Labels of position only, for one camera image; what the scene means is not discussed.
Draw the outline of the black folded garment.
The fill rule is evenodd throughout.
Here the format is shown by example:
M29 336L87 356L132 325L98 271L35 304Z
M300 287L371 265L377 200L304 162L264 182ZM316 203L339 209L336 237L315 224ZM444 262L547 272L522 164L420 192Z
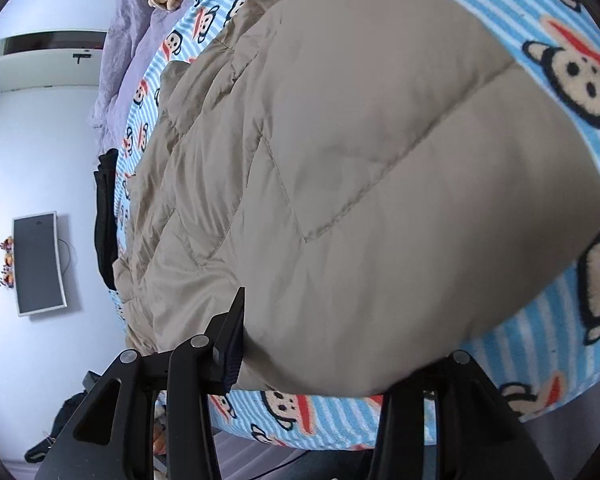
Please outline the black folded garment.
M114 284L114 262L118 258L117 217L114 212L114 186L116 185L118 151L110 148L98 158L94 171L96 184L96 218L94 246L99 274L110 290Z

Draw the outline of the purple bed cover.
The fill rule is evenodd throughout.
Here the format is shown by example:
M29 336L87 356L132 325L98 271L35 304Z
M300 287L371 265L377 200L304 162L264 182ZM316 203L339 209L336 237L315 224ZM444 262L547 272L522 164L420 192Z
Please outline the purple bed cover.
M87 119L99 153L120 145L140 78L192 3L183 0L178 10L166 12L152 8L148 0L116 0L102 50L97 98Z

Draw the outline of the black clothes pile on floor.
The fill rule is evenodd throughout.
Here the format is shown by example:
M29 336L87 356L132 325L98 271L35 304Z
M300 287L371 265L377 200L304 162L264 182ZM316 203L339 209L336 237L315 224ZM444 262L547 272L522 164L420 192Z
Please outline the black clothes pile on floor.
M68 400L65 400L64 404L62 404L62 407L54 418L50 434L48 434L42 441L38 442L38 444L32 446L32 448L29 448L26 454L24 454L24 460L28 464L38 464L44 460L59 437L61 431L65 428L67 422L85 398L86 391L83 390Z

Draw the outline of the wall mounted monitor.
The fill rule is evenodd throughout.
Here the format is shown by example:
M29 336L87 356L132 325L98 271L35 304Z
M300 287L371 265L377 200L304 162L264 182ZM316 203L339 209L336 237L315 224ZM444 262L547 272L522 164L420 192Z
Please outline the wall mounted monitor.
M67 307L56 212L15 218L12 241L18 315L30 316Z

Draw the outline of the beige puffer jacket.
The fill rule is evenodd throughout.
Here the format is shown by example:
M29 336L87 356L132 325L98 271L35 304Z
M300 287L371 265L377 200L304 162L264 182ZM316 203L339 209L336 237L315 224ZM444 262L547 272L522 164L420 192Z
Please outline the beige puffer jacket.
M128 345L245 295L244 389L371 396L510 318L600 229L567 114L453 0L246 0L166 66L114 265Z

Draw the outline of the blue striped monkey blanket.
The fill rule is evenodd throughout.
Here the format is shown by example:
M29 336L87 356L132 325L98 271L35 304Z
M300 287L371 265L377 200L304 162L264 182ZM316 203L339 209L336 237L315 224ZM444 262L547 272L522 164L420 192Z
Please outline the blue striped monkey blanket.
M133 96L123 129L114 208L126 247L129 182L160 116L166 66L193 63L246 0L193 0L169 30ZM567 114L600 174L600 31L578 0L453 0L483 24ZM523 420L600 381L600 229L525 307L458 348L469 352ZM221 428L263 443L321 450L373 444L381 393L321 396L244 389L211 400Z

